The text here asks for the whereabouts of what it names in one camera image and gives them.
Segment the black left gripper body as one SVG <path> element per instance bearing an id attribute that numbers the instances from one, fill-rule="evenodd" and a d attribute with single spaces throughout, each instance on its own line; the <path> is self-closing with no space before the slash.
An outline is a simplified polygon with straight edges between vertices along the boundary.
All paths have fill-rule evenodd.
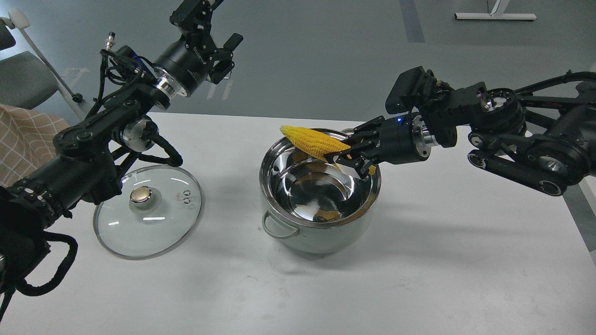
<path id="1" fill-rule="evenodd" d="M 199 34 L 170 45 L 154 63 L 157 76 L 156 88 L 168 97 L 189 97 L 203 82 L 209 82 L 209 72 L 214 66 L 210 55 L 218 47 L 212 36 Z"/>

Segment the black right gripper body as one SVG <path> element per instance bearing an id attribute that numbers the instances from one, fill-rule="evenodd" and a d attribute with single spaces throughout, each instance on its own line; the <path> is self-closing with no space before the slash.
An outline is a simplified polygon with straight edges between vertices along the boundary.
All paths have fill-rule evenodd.
<path id="1" fill-rule="evenodd" d="M 360 154 L 374 163 L 387 162 L 402 165 L 426 161 L 431 148 L 423 139 L 424 122 L 420 116 L 399 116 L 387 119 L 381 125 L 379 141 L 364 144 Z"/>

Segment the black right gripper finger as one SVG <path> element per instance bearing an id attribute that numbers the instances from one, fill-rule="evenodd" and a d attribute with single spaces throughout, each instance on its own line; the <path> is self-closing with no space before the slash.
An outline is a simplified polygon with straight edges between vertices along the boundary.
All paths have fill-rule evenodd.
<path id="1" fill-rule="evenodd" d="M 350 150 L 334 151 L 325 154 L 324 159 L 328 163 L 336 165 L 341 173 L 360 180 L 377 173 L 377 166 L 374 164 L 373 159 L 367 158 L 358 152 L 351 153 Z"/>
<path id="2" fill-rule="evenodd" d="M 381 125 L 384 121 L 385 117 L 379 116 L 362 125 L 354 127 L 351 133 L 346 139 L 342 140 L 342 142 L 349 146 L 355 146 L 356 144 L 361 143 L 368 144 L 369 142 L 376 143 L 380 140 Z"/>

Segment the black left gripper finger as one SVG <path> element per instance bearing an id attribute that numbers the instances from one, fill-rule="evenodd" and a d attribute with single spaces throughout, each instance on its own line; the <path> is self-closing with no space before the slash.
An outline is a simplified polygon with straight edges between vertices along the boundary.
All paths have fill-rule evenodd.
<path id="1" fill-rule="evenodd" d="M 235 66 L 235 63 L 233 62 L 234 51 L 243 40 L 244 36 L 238 33 L 233 33 L 223 44 L 223 47 L 218 47 L 215 49 L 214 53 L 210 55 L 210 60 L 214 61 L 214 66 L 208 75 L 209 82 L 219 84 L 230 74 Z"/>
<path id="2" fill-rule="evenodd" d="M 222 0 L 184 0 L 169 17 L 172 25 L 181 32 L 181 40 L 199 34 L 201 38 L 211 36 L 211 18 L 213 12 L 222 4 Z"/>

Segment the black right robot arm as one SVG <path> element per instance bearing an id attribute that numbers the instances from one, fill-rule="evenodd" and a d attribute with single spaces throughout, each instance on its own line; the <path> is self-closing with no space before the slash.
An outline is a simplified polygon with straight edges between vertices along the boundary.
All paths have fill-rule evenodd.
<path id="1" fill-rule="evenodd" d="M 454 147 L 468 125 L 471 165 L 551 196 L 594 176 L 595 74 L 571 72 L 516 90 L 479 82 L 453 89 L 431 70 L 400 74 L 385 103 L 392 118 L 355 127 L 345 150 L 324 159 L 365 178 L 371 166 L 422 162 Z"/>

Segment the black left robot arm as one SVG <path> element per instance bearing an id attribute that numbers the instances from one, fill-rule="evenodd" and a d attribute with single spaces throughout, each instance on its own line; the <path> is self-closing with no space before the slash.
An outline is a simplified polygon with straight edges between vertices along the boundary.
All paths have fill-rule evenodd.
<path id="1" fill-rule="evenodd" d="M 77 242 L 47 229 L 83 200 L 100 204 L 122 193 L 135 161 L 179 167 L 183 158 L 147 116 L 167 109 L 175 95 L 188 97 L 203 82 L 218 84 L 234 68 L 243 37 L 223 47 L 211 36 L 219 0 L 185 0 L 169 20 L 181 36 L 154 62 L 127 45 L 114 50 L 110 33 L 100 50 L 100 89 L 87 116 L 53 139 L 56 156 L 1 189 L 1 313 L 16 291 L 39 296 L 55 289 L 71 268 Z"/>

